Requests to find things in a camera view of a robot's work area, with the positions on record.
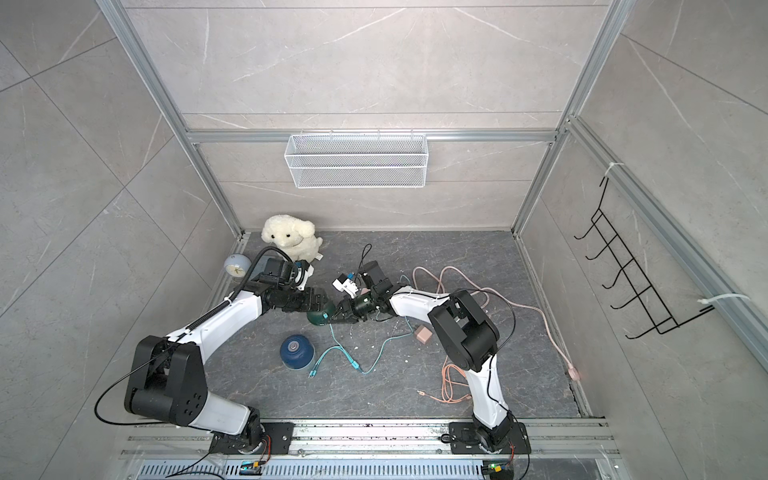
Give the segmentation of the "green meat grinder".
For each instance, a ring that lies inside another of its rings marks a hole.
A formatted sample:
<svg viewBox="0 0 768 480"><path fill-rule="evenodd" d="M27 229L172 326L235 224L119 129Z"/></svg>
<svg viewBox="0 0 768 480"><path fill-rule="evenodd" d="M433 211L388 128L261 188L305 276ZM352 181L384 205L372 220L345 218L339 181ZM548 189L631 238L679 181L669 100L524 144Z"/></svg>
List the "green meat grinder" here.
<svg viewBox="0 0 768 480"><path fill-rule="evenodd" d="M322 326L329 324L334 316L334 309L331 308L330 310L318 310L318 311L309 311L306 313L307 320L316 326Z"/></svg>

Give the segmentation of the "pink charger plug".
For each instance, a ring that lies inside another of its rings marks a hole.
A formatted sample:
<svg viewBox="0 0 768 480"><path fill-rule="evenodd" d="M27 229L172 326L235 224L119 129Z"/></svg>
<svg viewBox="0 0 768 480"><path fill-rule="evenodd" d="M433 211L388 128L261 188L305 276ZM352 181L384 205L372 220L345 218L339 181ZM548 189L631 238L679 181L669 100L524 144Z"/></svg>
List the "pink charger plug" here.
<svg viewBox="0 0 768 480"><path fill-rule="evenodd" d="M427 344L433 336L433 332L424 325L419 326L414 333L414 336L421 344Z"/></svg>

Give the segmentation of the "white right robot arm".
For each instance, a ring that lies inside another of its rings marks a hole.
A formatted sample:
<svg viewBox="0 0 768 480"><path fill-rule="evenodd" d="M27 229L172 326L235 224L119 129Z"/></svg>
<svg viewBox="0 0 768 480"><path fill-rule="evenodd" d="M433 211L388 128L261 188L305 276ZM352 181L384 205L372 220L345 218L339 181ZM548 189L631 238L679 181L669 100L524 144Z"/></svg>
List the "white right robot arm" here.
<svg viewBox="0 0 768 480"><path fill-rule="evenodd" d="M323 318L331 323L356 323L385 313L429 324L449 360L465 373L472 400L472 418L479 444L497 452L508 443L514 415L503 397L497 354L500 333L467 290L428 293L390 281L376 261L359 272L366 291L342 300Z"/></svg>

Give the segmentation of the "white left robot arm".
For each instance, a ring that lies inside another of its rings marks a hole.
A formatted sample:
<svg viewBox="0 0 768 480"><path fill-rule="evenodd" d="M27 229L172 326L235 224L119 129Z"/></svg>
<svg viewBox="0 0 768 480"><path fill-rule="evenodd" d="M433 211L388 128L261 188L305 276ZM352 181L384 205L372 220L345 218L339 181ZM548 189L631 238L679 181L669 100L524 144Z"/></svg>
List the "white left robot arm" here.
<svg viewBox="0 0 768 480"><path fill-rule="evenodd" d="M250 261L234 289L211 310L165 336L147 336L136 346L124 397L137 424L172 424L240 435L255 426L255 408L212 393L207 360L246 325L271 310L321 313L328 304L323 289L308 285L314 267L267 246Z"/></svg>

